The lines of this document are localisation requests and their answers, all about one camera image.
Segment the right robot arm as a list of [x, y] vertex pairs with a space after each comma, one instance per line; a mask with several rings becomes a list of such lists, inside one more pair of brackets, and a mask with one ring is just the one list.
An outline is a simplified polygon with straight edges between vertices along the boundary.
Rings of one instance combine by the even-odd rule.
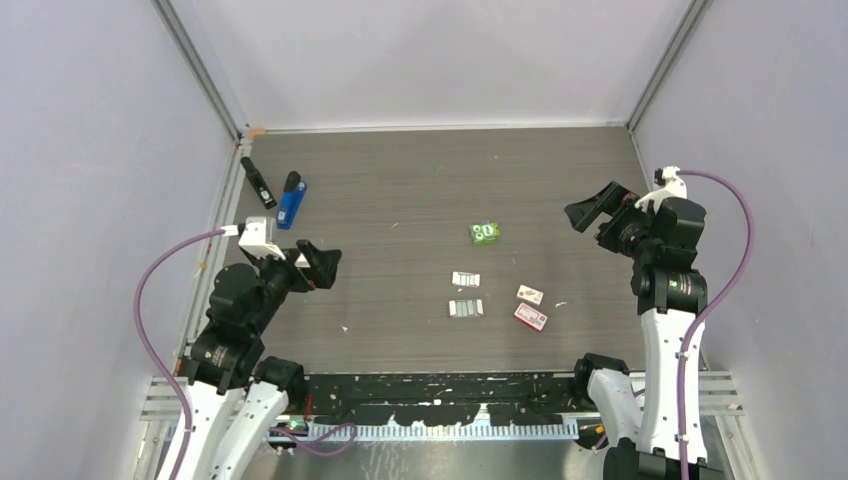
[[643, 197], [611, 182], [564, 212], [578, 232], [608, 215], [595, 239], [633, 262], [631, 290], [645, 341], [641, 396], [621, 359], [587, 353], [575, 365], [572, 400], [597, 409], [607, 436], [603, 478], [720, 478], [708, 466], [698, 388], [704, 330], [698, 316], [707, 307], [708, 287], [693, 263], [705, 209], [687, 199], [679, 181]]

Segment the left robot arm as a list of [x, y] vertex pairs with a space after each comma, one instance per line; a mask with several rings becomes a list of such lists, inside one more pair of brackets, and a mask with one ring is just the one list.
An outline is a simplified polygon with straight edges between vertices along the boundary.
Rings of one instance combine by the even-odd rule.
[[329, 289], [342, 258], [308, 240], [279, 248], [242, 238], [246, 262], [214, 278], [208, 323], [181, 364], [187, 380], [168, 380], [180, 401], [180, 440], [163, 462], [162, 479], [238, 479], [276, 418], [307, 398], [302, 365], [262, 356], [262, 335], [291, 293]]

